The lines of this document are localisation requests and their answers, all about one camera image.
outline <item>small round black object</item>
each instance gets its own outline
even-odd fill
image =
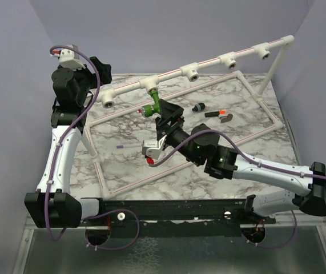
[[[204,103],[198,103],[195,105],[194,108],[192,108],[192,111],[201,111],[201,110],[204,110],[206,106],[204,105]]]

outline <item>white arm segment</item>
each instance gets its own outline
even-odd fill
[[[280,164],[268,160],[261,160],[249,154],[245,155],[257,162],[261,161],[262,164],[279,167],[289,171],[303,172],[304,174],[313,174],[307,166],[290,166],[287,164]],[[252,180],[269,184],[283,188],[285,190],[289,190],[300,196],[306,196],[311,191],[308,186],[312,185],[312,178],[302,178],[295,175],[269,170],[264,167],[258,167],[257,165],[250,164],[241,155],[236,157],[235,165],[238,167],[238,170],[234,171],[232,175],[234,179]]]
[[[49,180],[50,167],[56,144],[67,128],[68,126],[58,126],[57,128],[53,128],[49,158],[46,163],[45,171],[42,174],[42,179],[37,185],[37,189],[40,189],[41,192],[46,192],[47,181]],[[57,189],[60,189],[62,192],[70,194],[71,168],[73,167],[74,154],[81,138],[82,134],[77,128],[72,128],[64,138],[56,161],[53,178],[54,183],[51,185],[50,190],[51,193],[54,193]]]
[[[259,216],[267,217],[277,212],[299,209],[294,205],[292,199],[295,193],[288,190],[280,190],[270,194],[255,195],[253,201],[253,212]]]

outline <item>green connector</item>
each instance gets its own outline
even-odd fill
[[[154,100],[154,104],[150,106],[149,104],[145,105],[141,109],[141,113],[144,117],[150,117],[154,113],[160,114],[160,108],[159,108],[159,93],[158,90],[153,89],[150,91],[150,96]]]

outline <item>wall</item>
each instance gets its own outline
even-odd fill
[[[326,1],[317,0],[273,85],[302,164],[326,164]]]
[[[313,0],[30,2],[52,42],[77,44],[126,73],[166,72],[295,34]],[[240,69],[267,72],[272,60],[246,57]]]
[[[51,41],[27,0],[0,0],[0,273],[11,273],[50,146]]]

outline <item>marble tabletop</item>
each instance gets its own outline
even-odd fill
[[[118,87],[135,82],[144,75],[115,75],[113,83],[108,87]],[[159,84],[159,95],[182,90],[204,83],[219,76],[201,76],[195,83],[179,77]],[[245,75],[256,90],[259,88],[263,75]],[[282,119],[271,83],[263,95],[270,109]],[[105,109],[96,103],[90,110],[87,119],[117,112],[130,106],[151,100],[144,90],[123,94],[116,98],[112,109]],[[234,141],[263,130],[273,123],[263,109],[254,101],[242,82],[236,78],[203,88],[198,91],[169,100],[184,108],[185,124],[183,129],[188,133],[201,123],[225,132]],[[195,104],[203,102],[205,111],[227,110],[233,119],[220,123],[219,118],[205,118],[203,112],[192,112]],[[156,139],[155,116],[144,118],[133,112],[91,127],[91,134],[100,154],[102,170],[110,190],[115,190],[149,176],[155,175],[170,167],[186,162],[178,153],[157,168],[147,166],[141,154],[141,148],[117,149],[119,144],[141,144],[144,139]],[[285,164],[295,164],[295,154],[285,127],[267,133],[255,140],[240,145],[240,148],[253,156],[273,160]],[[162,153],[165,156],[171,148]],[[250,194],[270,193],[278,188],[247,180],[217,180],[203,172],[202,167],[190,166],[174,174],[158,179],[143,187],[120,194],[115,200],[156,200],[156,199],[220,199],[244,198]],[[91,158],[82,143],[79,144],[71,172],[71,194],[75,198],[101,197],[100,184]]]

